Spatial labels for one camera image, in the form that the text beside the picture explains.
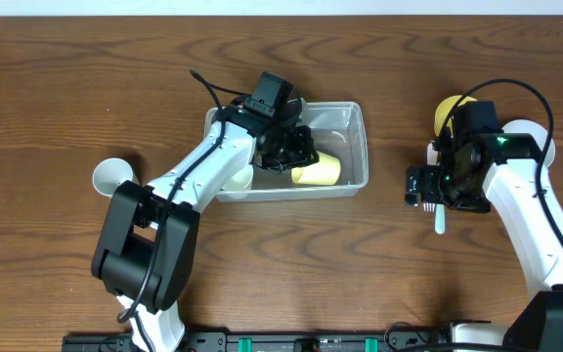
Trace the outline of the yellow plastic cup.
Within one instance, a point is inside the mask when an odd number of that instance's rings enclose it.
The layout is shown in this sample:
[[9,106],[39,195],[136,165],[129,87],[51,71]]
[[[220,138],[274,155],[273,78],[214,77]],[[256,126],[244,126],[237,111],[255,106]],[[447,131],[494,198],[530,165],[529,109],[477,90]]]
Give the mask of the yellow plastic cup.
[[318,156],[318,162],[291,170],[291,179],[294,184],[333,186],[338,182],[341,174],[339,159],[323,152],[318,152]]

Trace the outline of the white plastic cup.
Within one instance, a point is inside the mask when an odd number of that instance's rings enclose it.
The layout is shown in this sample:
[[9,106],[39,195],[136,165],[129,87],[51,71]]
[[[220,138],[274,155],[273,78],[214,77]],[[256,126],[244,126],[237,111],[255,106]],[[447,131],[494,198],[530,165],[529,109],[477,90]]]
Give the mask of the white plastic cup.
[[252,165],[247,165],[237,172],[223,187],[222,192],[229,198],[241,199],[247,196],[252,189],[254,169]]

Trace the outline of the yellow plastic bowl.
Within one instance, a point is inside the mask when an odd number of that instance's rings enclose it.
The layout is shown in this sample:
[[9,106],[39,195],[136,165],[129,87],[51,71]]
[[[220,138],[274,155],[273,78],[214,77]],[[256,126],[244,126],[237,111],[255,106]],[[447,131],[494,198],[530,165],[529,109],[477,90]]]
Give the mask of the yellow plastic bowl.
[[434,114],[434,133],[436,136],[440,135],[444,122],[447,120],[448,113],[460,98],[461,95],[450,96],[443,100],[436,108]]

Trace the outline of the grey plastic cup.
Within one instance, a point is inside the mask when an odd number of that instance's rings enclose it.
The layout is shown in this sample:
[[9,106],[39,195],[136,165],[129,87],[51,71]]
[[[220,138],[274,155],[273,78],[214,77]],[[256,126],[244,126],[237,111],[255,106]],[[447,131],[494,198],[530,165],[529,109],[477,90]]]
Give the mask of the grey plastic cup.
[[108,158],[100,162],[92,175],[92,184],[97,193],[111,198],[115,190],[125,181],[138,184],[131,165],[122,158]]

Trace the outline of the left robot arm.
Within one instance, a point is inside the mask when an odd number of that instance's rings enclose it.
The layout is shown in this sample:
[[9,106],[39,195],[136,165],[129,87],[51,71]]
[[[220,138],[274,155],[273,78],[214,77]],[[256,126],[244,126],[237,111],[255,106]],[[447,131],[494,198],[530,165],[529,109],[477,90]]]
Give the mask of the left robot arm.
[[229,104],[190,154],[147,185],[110,169],[113,191],[91,273],[122,304],[117,320],[131,323],[136,347],[180,347],[177,299],[193,268],[200,215],[222,188],[255,159],[272,171],[318,161],[303,115],[300,100],[283,109]]

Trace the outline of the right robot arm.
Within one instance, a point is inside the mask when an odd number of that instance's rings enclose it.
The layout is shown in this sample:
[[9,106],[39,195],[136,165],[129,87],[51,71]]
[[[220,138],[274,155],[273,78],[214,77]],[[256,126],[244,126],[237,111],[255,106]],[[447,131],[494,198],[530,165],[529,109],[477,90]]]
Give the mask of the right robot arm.
[[450,327],[437,351],[563,351],[563,210],[544,155],[526,133],[473,132],[438,140],[436,163],[411,166],[405,202],[449,210],[495,210],[525,276],[530,301],[508,328]]

